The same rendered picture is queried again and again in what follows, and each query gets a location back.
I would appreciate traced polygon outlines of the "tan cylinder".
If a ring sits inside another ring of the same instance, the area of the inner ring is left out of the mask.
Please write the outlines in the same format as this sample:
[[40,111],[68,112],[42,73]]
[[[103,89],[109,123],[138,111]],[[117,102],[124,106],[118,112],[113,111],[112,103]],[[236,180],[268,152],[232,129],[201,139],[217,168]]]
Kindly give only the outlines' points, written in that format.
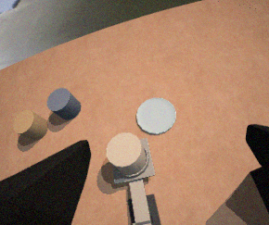
[[14,119],[14,131],[23,137],[38,141],[45,137],[48,130],[47,120],[42,119],[30,109],[22,109]]

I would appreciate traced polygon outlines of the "pale grey round disc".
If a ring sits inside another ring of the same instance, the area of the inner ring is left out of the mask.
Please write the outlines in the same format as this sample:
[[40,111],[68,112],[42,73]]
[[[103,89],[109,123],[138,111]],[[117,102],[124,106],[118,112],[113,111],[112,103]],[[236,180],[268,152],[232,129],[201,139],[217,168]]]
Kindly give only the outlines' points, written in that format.
[[176,109],[163,97],[152,97],[137,109],[137,120],[143,131],[162,134],[170,130],[176,121]]

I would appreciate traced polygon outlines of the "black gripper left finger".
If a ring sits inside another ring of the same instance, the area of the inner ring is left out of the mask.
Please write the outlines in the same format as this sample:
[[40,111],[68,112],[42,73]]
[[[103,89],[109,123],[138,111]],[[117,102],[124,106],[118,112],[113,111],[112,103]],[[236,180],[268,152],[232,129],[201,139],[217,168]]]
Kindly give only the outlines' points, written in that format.
[[80,141],[0,180],[0,225],[71,225],[90,158]]

